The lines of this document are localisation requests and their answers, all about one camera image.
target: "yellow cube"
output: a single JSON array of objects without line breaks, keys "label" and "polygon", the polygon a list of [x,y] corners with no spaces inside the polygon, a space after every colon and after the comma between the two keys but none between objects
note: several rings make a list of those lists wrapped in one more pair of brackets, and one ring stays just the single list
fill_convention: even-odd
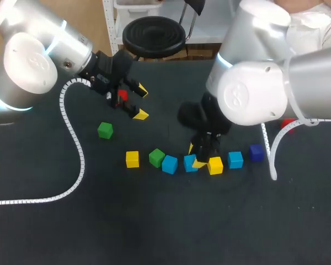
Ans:
[{"label": "yellow cube", "polygon": [[126,167],[127,168],[140,167],[138,151],[126,152]]},{"label": "yellow cube", "polygon": [[223,173],[223,163],[220,157],[210,158],[207,167],[210,175],[217,175]]}]

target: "toy block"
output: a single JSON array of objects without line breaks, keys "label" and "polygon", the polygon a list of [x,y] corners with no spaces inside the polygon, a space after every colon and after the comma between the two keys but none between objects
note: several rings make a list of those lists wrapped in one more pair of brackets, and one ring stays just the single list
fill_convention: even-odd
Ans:
[{"label": "toy block", "polygon": [[296,121],[296,119],[285,119],[283,120],[281,124],[281,129],[283,129],[285,126],[287,126],[289,123],[292,123],[293,121]]},{"label": "toy block", "polygon": [[228,154],[228,165],[230,169],[243,167],[243,156],[241,152],[231,152]]},{"label": "toy block", "polygon": [[110,123],[101,123],[98,127],[98,135],[100,138],[110,139],[113,134],[113,126]]},{"label": "toy block", "polygon": [[136,116],[133,119],[136,120],[146,120],[149,115],[144,112],[142,109],[140,109],[139,113],[136,114]]},{"label": "toy block", "polygon": [[199,169],[194,168],[193,164],[196,160],[196,155],[184,156],[184,167],[186,172],[196,172]]},{"label": "toy block", "polygon": [[193,168],[202,168],[205,165],[207,165],[207,163],[199,162],[197,159],[195,159],[193,163]]},{"label": "toy block", "polygon": [[250,160],[253,162],[261,162],[265,159],[265,152],[261,145],[251,145],[249,148]]},{"label": "toy block", "polygon": [[126,90],[118,90],[118,96],[122,99],[122,101],[128,101],[129,99],[129,96],[127,94],[127,91]]},{"label": "toy block", "polygon": [[173,156],[166,156],[162,162],[162,171],[174,174],[178,167],[178,159]]},{"label": "toy block", "polygon": [[218,175],[223,173],[223,163],[220,157],[210,158],[207,163],[207,167],[209,168],[210,175]]},{"label": "toy block", "polygon": [[126,152],[126,167],[127,168],[140,167],[138,151]]},{"label": "toy block", "polygon": [[152,165],[156,168],[160,168],[165,156],[165,153],[163,153],[160,149],[155,149],[148,157],[150,158],[150,163]]}]

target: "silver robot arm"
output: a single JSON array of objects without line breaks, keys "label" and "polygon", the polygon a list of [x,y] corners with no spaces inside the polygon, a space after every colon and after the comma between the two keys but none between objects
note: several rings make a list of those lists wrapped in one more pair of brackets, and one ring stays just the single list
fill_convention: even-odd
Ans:
[{"label": "silver robot arm", "polygon": [[76,75],[93,55],[91,41],[36,0],[2,0],[0,34],[0,124],[31,109],[58,71]]},{"label": "silver robot arm", "polygon": [[147,115],[119,96],[123,82],[140,97],[147,91],[127,74],[133,58],[120,50],[113,57],[92,52],[92,42],[38,0],[1,0],[0,34],[5,49],[0,60],[0,124],[12,123],[56,83],[57,73],[79,75],[107,103],[129,117]]},{"label": "silver robot arm", "polygon": [[331,48],[278,63],[242,62],[218,83],[218,103],[233,123],[331,119]]},{"label": "silver robot arm", "polygon": [[231,122],[331,119],[331,48],[296,56],[289,14],[266,0],[242,0],[207,80]]}]

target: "red cube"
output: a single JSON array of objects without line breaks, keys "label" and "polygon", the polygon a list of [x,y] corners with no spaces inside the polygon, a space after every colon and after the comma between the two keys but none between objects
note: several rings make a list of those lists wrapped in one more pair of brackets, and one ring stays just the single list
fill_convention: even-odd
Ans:
[{"label": "red cube", "polygon": [[295,120],[297,120],[297,119],[285,119],[285,120],[283,120],[283,122],[281,124],[281,129],[283,129],[285,126],[287,126],[289,123],[292,123]]}]

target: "dark blue cube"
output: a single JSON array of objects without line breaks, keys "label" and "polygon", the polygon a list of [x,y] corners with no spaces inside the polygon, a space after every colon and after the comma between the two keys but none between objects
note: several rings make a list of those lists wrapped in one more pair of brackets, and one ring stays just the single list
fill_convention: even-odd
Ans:
[{"label": "dark blue cube", "polygon": [[265,151],[261,145],[252,145],[249,149],[250,160],[253,162],[261,162],[265,159]]}]

